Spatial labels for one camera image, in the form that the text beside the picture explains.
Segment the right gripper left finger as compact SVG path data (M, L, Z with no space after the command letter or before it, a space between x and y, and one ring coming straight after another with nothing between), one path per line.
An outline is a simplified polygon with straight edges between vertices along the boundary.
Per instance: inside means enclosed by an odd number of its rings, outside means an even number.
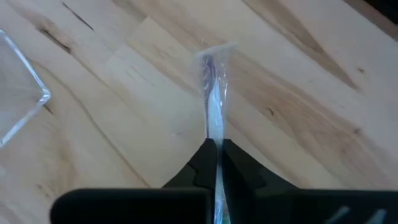
M160 188L71 190L51 207L51 224L214 224L216 144L206 139Z

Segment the clear acrylic organizer holder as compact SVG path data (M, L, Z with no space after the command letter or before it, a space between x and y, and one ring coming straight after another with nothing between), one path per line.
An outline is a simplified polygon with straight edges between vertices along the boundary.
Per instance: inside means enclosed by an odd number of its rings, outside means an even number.
M0 148L50 99L32 65L0 29Z

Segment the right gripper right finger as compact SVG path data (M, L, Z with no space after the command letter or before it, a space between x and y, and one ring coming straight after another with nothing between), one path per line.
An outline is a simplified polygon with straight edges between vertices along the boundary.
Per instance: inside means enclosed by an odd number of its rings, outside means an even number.
M223 142L231 224L398 224L398 191L301 189Z

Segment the green white toothbrush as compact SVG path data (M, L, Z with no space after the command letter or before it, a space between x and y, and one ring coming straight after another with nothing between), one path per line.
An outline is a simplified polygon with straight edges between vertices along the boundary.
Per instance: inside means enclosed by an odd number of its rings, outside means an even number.
M214 224L231 224L223 180L223 140L226 127L226 95L228 91L228 63L234 42L216 45L199 51L193 60L192 71L199 78L205 107L206 137L216 144L216 180Z

